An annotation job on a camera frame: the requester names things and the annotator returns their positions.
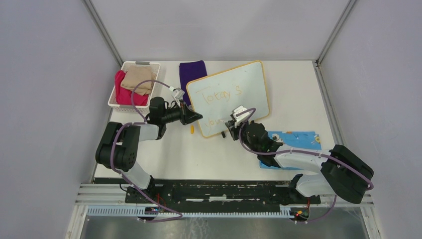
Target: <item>beige cloth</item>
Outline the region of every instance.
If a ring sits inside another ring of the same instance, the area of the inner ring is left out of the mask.
[[[133,91],[135,86],[145,80],[155,80],[157,74],[152,72],[150,66],[130,66],[120,86]],[[140,95],[150,94],[154,82],[145,82],[136,89],[136,93]]]

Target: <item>wall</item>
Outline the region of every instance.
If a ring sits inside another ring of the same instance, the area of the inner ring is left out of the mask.
[[[92,0],[126,60],[315,60],[348,0]]]
[[[346,144],[375,170],[385,238],[422,228],[422,1],[358,1],[322,72]]]
[[[0,4],[0,238],[63,238],[118,66],[81,1]]]

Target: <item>gray floor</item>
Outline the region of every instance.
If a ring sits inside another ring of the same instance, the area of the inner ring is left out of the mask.
[[[311,218],[326,209],[312,208]],[[327,218],[307,225],[287,219],[185,218],[145,224],[131,217],[88,217],[82,239],[367,239],[359,208],[336,208]]]

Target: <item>white basket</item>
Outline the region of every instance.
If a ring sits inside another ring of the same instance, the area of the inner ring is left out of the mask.
[[[155,77],[155,80],[158,81],[158,73],[160,72],[160,63],[158,62],[145,62],[145,61],[125,61],[123,63],[123,66],[121,67],[121,70],[125,73],[129,69],[129,66],[136,65],[138,67],[146,67],[150,66],[152,69],[152,72],[154,72],[157,76]],[[143,114],[146,115],[149,113],[149,101],[152,97],[155,97],[156,95],[156,86],[159,85],[157,83],[154,83],[154,86],[152,87],[151,94],[148,96],[148,103],[145,106],[136,106],[136,108]],[[115,111],[119,112],[128,112],[128,113],[136,113],[135,109],[132,105],[119,105],[116,101],[116,87],[113,87],[113,91],[111,92],[110,98],[108,99],[108,105],[113,108]]]

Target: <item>tabletop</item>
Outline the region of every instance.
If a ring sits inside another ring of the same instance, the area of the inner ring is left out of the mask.
[[[158,80],[180,87],[179,64],[182,61],[160,62]],[[262,61],[271,113],[257,120],[267,131],[315,131],[323,149],[334,147],[317,77],[312,61]],[[208,74],[223,71],[247,61],[205,61]],[[159,96],[171,102],[170,92],[159,86]],[[113,111],[110,121],[142,121],[136,113]],[[139,143],[137,162],[154,178],[204,180],[291,180],[299,170],[261,169],[256,155],[242,148],[239,141],[213,136],[204,138],[198,123],[167,124],[161,140]],[[96,178],[120,177],[111,169],[98,165]]]

